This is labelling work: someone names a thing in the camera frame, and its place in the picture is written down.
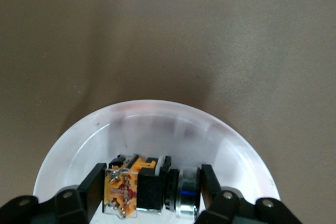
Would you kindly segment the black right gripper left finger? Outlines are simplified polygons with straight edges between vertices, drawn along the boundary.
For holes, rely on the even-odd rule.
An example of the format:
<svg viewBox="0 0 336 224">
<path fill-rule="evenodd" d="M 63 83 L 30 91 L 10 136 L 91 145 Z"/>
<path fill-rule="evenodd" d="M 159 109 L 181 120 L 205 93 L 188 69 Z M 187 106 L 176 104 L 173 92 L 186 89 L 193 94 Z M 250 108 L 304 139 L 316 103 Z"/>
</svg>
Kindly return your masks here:
<svg viewBox="0 0 336 224">
<path fill-rule="evenodd" d="M 1 223 L 89 223 L 103 201 L 105 163 L 98 163 L 78 187 L 65 187 L 45 202 L 32 195 L 1 206 Z"/>
</svg>

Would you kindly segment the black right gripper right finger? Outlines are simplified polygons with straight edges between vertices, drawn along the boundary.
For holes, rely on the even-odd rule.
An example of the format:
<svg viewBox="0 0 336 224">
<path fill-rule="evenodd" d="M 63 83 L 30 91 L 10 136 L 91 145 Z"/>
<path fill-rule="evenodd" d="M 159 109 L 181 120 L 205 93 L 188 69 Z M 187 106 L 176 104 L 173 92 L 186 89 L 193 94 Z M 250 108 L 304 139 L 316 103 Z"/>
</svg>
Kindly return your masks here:
<svg viewBox="0 0 336 224">
<path fill-rule="evenodd" d="M 251 204 L 239 190 L 221 187 L 210 164 L 202 165 L 200 180 L 205 210 L 196 223 L 301 223 L 278 199 L 258 198 Z"/>
</svg>

